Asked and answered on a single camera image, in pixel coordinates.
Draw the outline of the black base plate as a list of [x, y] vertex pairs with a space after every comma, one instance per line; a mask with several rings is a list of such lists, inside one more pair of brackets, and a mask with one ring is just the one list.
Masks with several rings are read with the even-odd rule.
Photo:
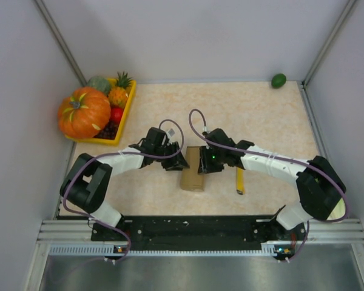
[[60, 241], [113, 243], [116, 253], [232, 253], [264, 252], [273, 243], [273, 254], [290, 254], [303, 244], [309, 223], [286, 230], [271, 216], [128, 216], [119, 232], [96, 222], [70, 220]]

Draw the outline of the small pineapple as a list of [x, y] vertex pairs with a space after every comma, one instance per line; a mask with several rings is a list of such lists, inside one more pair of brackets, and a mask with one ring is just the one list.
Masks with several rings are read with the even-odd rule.
[[131, 87], [132, 78], [127, 72], [118, 73], [116, 84], [109, 92], [108, 99], [112, 107], [124, 109], [129, 97], [128, 89]]

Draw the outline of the orange pumpkin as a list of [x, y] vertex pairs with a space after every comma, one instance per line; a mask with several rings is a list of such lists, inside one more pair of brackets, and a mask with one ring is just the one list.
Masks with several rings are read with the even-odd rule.
[[105, 128], [110, 114], [110, 102], [104, 93], [81, 87], [62, 101], [58, 109], [58, 126], [70, 138], [90, 139]]

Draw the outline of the yellow plastic tray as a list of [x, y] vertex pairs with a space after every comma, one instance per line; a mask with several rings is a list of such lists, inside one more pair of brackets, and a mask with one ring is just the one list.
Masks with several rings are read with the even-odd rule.
[[[114, 87], [115, 84], [116, 84], [116, 78], [106, 78], [106, 79], [111, 83], [111, 86]], [[125, 108], [123, 109], [124, 110], [123, 117], [122, 117], [121, 122], [119, 123], [118, 131], [117, 131], [115, 139], [113, 139], [113, 140], [98, 139], [98, 138], [94, 138], [94, 137], [90, 138], [90, 139], [73, 139], [73, 138], [68, 137], [65, 134], [63, 134], [63, 135], [67, 139], [70, 139], [70, 140], [76, 141], [76, 142], [102, 144], [102, 145], [105, 145], [105, 146], [117, 146], [119, 144], [119, 142], [121, 141], [123, 131], [124, 131], [124, 128], [125, 128], [126, 123], [127, 123], [127, 119], [128, 119], [128, 115], [129, 115], [129, 112], [130, 112], [131, 105], [132, 105], [132, 101], [133, 101], [134, 96], [135, 96], [136, 87], [137, 87], [137, 82], [136, 82], [136, 80], [132, 79], [131, 87], [128, 89], [129, 97], [128, 97], [128, 100], [127, 100], [127, 104], [126, 104]]]

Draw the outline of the dark grape bunch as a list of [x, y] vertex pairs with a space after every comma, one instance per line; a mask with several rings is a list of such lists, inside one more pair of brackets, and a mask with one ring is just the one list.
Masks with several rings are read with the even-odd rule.
[[97, 135], [94, 136], [94, 138], [98, 139], [109, 139], [113, 140], [116, 138], [116, 134], [118, 131], [119, 124], [115, 124], [114, 122], [108, 122]]

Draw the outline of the red apple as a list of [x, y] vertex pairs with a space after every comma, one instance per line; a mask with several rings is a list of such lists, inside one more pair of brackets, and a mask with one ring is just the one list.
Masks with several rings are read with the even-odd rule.
[[120, 107], [112, 107], [110, 112], [110, 122], [119, 124], [122, 120], [124, 110]]

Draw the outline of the yellow utility knife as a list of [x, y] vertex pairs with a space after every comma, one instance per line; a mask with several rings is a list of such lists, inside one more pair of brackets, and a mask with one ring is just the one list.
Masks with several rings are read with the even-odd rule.
[[239, 195], [244, 195], [243, 172], [243, 169], [236, 168], [236, 191]]

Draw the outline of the brown cardboard express box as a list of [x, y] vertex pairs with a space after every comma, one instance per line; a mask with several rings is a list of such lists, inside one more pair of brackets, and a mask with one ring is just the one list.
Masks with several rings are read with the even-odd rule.
[[189, 192], [203, 192], [204, 176], [198, 174], [200, 167], [200, 147], [187, 147], [185, 159], [189, 168], [183, 169], [181, 173], [180, 188]]

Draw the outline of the aluminium frame rail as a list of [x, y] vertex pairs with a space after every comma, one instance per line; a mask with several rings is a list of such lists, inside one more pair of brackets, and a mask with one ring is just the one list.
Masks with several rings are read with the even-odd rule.
[[128, 216], [120, 234], [90, 220], [43, 221], [37, 242], [51, 255], [271, 256], [286, 261], [306, 244], [363, 244], [357, 219], [311, 221], [293, 230], [263, 216]]

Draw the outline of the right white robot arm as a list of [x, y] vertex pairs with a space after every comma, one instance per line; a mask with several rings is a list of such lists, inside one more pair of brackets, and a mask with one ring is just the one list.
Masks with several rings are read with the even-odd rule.
[[310, 219], [339, 222], [348, 215], [346, 187], [329, 161], [322, 156], [292, 159], [256, 146], [234, 142], [222, 129], [204, 132], [199, 173], [220, 172], [224, 166], [264, 173], [292, 185], [298, 191], [295, 202], [283, 206], [271, 224], [272, 235], [284, 240], [294, 227]]

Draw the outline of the green squash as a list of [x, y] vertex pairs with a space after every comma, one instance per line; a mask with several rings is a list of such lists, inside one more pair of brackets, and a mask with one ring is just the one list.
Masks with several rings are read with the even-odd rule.
[[99, 90], [105, 95], [108, 95], [112, 89], [111, 83], [102, 76], [91, 77], [88, 80], [86, 87], [91, 87], [96, 90]]

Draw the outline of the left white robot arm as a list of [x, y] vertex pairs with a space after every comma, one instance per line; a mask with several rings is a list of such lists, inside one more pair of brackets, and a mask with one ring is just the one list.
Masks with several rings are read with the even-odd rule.
[[181, 143], [170, 142], [169, 137], [164, 130], [151, 127], [146, 137], [118, 152], [79, 155], [61, 185], [62, 206], [104, 225], [104, 233], [110, 239], [121, 239], [126, 231], [120, 222], [124, 215], [106, 201], [110, 178], [153, 162], [160, 162], [167, 171], [188, 168], [181, 153], [184, 136]]

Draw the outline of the green lettuce head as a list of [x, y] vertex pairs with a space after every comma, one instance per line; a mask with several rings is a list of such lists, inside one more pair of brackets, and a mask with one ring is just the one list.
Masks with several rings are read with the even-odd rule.
[[346, 213], [346, 205], [344, 200], [341, 198], [340, 201], [336, 204], [332, 212], [327, 218], [327, 222], [339, 222], [341, 221]]

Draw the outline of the green lime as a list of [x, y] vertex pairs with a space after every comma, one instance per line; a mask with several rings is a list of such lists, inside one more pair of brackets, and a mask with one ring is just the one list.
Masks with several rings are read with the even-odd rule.
[[273, 89], [282, 88], [287, 82], [287, 77], [283, 73], [278, 73], [271, 79], [271, 87]]

